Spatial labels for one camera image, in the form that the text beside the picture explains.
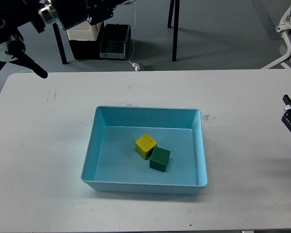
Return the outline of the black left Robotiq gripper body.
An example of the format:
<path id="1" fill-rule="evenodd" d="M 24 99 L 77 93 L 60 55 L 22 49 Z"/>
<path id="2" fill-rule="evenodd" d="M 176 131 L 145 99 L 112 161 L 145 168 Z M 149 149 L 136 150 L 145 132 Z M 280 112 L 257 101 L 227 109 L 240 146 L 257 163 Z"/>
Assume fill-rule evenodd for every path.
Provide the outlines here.
<path id="1" fill-rule="evenodd" d="M 64 30 L 90 20 L 91 25 L 113 17 L 113 11 L 120 0 L 52 0 L 57 18 Z"/>

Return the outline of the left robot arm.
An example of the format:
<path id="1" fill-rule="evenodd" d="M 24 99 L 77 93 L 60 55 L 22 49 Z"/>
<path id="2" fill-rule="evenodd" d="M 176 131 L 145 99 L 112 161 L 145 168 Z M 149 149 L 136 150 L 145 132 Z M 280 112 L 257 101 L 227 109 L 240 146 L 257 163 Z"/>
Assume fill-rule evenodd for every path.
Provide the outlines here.
<path id="1" fill-rule="evenodd" d="M 120 0 L 0 0 L 0 71 L 6 63 L 31 69 L 45 79 L 48 73 L 25 54 L 18 28 L 31 23 L 38 33 L 58 23 L 64 30 L 89 20 L 97 24 L 113 16 Z"/>

